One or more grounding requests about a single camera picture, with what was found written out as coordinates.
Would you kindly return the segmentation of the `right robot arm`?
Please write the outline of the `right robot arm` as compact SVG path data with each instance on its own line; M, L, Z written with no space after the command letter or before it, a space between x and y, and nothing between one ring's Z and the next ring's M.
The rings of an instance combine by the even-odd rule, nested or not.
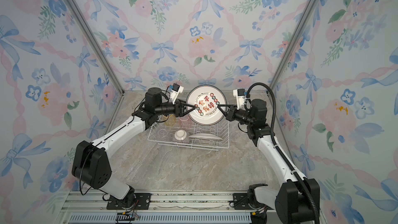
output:
M283 224L320 222L320 187L308 179L290 160L280 146L272 124L266 122L264 100L252 100L248 109L236 105L218 105L226 120L247 126L247 135L265 155L279 181L279 190L266 184L251 185L247 191L249 206L258 212L276 211Z

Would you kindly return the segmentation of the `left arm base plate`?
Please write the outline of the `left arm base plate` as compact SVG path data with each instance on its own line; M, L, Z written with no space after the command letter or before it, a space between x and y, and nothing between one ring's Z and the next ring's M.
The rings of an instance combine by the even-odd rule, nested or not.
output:
M151 201L151 193L127 194L124 199L119 200L110 196L107 200L107 210L148 210Z

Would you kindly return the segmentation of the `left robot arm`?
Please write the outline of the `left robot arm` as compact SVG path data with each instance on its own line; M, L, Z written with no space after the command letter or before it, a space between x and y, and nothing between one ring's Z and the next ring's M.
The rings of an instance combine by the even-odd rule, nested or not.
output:
M113 175L109 160L125 143L158 123L160 116L184 117L194 111L193 105L178 99L182 92L183 87L178 84L167 90L150 88L125 122L101 138L80 142L72 167L72 175L78 179L79 187L86 184L108 194L119 207L131 209L136 204L135 190Z

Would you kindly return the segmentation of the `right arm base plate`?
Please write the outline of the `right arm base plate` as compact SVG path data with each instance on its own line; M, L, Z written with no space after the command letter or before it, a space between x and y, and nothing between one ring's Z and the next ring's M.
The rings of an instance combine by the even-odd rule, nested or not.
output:
M275 207L276 194L269 192L261 192L257 195L251 195L247 192L234 193L233 200L229 206L235 210L261 211L270 210Z

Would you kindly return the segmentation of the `yellow glass cup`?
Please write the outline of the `yellow glass cup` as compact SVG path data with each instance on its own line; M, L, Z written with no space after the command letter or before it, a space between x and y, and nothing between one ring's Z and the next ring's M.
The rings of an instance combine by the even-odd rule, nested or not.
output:
M175 115L169 115L164 123L168 127L174 127L178 123Z

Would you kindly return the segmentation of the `white plate front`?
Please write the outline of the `white plate front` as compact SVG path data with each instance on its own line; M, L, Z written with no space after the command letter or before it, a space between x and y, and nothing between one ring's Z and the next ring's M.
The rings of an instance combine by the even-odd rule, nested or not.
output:
M206 134L206 133L193 134L193 135L189 136L189 139L223 141L223 138L221 138L221 137L218 137L214 134Z

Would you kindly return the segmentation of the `clear glass cup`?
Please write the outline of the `clear glass cup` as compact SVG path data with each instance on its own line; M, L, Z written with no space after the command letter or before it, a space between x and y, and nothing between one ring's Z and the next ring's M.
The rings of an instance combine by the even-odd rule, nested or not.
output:
M168 134L169 134L169 132L168 132L168 130L167 129L160 129L158 132L157 132L157 140L159 140L159 141L164 141L164 140L168 140Z

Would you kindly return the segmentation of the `pink glass cup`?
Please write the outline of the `pink glass cup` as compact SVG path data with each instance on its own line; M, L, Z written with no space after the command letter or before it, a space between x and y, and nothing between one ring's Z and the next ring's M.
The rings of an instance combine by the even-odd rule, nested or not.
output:
M191 118L189 116L180 117L178 121L180 128L186 129L191 127Z

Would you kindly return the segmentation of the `white plate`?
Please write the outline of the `white plate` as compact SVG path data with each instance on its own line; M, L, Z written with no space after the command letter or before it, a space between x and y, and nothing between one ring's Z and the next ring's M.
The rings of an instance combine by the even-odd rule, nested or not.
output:
M217 124L224 116L217 108L219 104L226 104L224 94L214 86L202 85L194 88L186 102L196 106L196 110L188 116L197 124L210 126Z
M193 134L193 135L189 136L189 139L223 141L223 138L221 138L221 137L218 137L214 134L206 134L206 133Z

